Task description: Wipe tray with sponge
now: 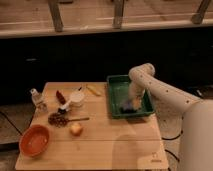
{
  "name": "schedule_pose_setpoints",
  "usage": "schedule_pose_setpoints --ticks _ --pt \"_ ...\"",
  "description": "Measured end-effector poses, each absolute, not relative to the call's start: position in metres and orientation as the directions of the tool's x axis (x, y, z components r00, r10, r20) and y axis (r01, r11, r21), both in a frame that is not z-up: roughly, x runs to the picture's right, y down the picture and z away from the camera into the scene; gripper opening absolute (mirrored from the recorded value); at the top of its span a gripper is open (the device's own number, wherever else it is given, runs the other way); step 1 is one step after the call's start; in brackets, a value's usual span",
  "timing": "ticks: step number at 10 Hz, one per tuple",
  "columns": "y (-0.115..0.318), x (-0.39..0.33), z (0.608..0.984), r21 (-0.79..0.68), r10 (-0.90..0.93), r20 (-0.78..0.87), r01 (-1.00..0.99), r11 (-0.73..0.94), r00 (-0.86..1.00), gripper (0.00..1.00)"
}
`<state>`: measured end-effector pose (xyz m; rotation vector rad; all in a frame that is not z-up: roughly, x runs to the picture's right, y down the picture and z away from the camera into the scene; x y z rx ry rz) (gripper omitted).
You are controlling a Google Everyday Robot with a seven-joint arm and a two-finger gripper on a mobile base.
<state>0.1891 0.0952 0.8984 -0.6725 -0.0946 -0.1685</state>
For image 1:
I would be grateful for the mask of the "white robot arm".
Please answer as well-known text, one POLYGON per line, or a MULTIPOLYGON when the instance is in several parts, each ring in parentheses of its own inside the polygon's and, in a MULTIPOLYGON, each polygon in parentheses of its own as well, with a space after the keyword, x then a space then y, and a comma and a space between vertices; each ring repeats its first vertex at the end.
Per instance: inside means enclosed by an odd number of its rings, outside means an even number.
POLYGON ((129 70, 129 97, 148 90, 171 105, 183 117, 177 171, 213 171, 213 100, 171 86, 154 77, 155 68, 145 63, 129 70))

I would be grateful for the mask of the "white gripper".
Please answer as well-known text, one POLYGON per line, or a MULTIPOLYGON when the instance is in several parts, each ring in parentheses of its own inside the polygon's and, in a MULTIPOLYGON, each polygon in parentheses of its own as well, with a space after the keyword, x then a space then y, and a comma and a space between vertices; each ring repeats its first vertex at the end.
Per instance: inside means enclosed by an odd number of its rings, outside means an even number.
POLYGON ((128 93, 128 105, 132 110, 139 110, 141 108, 143 91, 130 90, 128 93))

